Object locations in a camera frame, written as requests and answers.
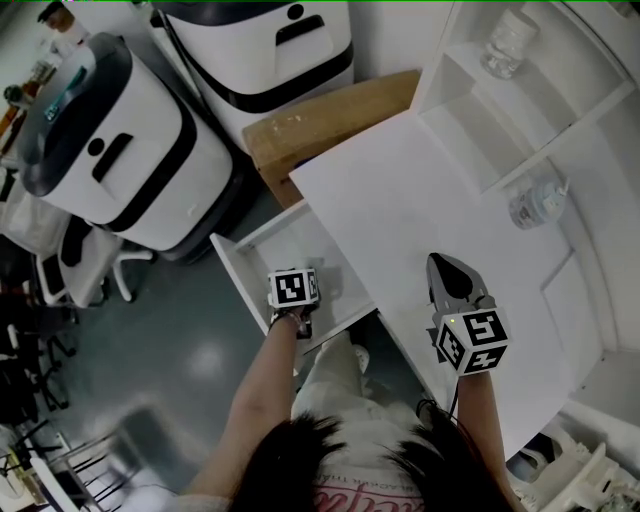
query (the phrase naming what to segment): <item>white drawer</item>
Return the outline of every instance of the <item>white drawer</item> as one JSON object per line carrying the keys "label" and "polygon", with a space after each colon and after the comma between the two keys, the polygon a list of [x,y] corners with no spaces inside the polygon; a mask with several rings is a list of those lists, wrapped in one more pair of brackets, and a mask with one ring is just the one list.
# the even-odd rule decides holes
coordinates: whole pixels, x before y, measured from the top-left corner
{"label": "white drawer", "polygon": [[333,238],[300,201],[238,243],[219,235],[211,242],[256,322],[266,334],[270,309],[267,274],[292,267],[313,267],[318,275],[320,307],[312,313],[312,350],[375,309],[373,301]]}

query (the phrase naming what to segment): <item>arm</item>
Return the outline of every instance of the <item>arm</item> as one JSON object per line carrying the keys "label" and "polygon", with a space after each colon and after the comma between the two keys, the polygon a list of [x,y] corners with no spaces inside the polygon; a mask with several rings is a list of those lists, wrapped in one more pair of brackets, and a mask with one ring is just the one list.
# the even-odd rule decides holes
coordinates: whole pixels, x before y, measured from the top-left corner
{"label": "arm", "polygon": [[498,409],[489,372],[461,377],[458,382],[458,419],[469,432],[514,510],[524,510],[511,490],[504,460]]}
{"label": "arm", "polygon": [[231,498],[258,444],[291,418],[297,328],[288,316],[273,325],[236,391],[218,447],[185,494]]}

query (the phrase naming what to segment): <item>brown cardboard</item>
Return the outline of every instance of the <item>brown cardboard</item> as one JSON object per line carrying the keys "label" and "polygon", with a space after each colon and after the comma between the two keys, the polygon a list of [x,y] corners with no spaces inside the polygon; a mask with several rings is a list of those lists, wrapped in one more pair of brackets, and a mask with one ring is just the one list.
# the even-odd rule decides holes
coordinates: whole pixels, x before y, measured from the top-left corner
{"label": "brown cardboard", "polygon": [[293,105],[243,130],[253,163],[283,208],[302,195],[296,166],[409,108],[420,73],[405,71]]}

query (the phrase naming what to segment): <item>floor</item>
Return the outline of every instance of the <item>floor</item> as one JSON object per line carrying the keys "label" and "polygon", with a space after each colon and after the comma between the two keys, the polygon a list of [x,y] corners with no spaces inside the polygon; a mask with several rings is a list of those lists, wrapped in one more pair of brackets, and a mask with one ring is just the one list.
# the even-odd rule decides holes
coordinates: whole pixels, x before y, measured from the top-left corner
{"label": "floor", "polygon": [[[229,238],[279,211],[264,191]],[[127,272],[133,304],[114,294],[81,313],[69,338],[78,354],[61,372],[71,406],[50,418],[72,446],[115,429],[136,459],[120,510],[153,512],[215,446],[264,336],[214,252],[191,266],[133,262]],[[367,374],[415,405],[422,388],[375,315],[354,336],[371,353]]]}

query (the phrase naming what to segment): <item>wall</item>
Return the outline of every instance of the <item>wall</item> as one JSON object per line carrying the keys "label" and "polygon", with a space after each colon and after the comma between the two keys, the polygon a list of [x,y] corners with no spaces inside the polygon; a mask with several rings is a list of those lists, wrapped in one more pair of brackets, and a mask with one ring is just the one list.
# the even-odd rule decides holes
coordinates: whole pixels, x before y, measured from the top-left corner
{"label": "wall", "polygon": [[350,2],[356,80],[422,69],[451,2]]}
{"label": "wall", "polygon": [[592,236],[620,347],[640,350],[640,92],[554,154]]}
{"label": "wall", "polygon": [[639,392],[640,353],[605,352],[572,398],[640,427]]}
{"label": "wall", "polygon": [[[40,2],[20,4],[11,20],[0,32],[0,92],[8,85],[21,85],[30,75],[38,59],[49,51],[55,32],[38,23],[38,15],[45,6]],[[4,115],[7,102],[0,94],[0,115]]]}

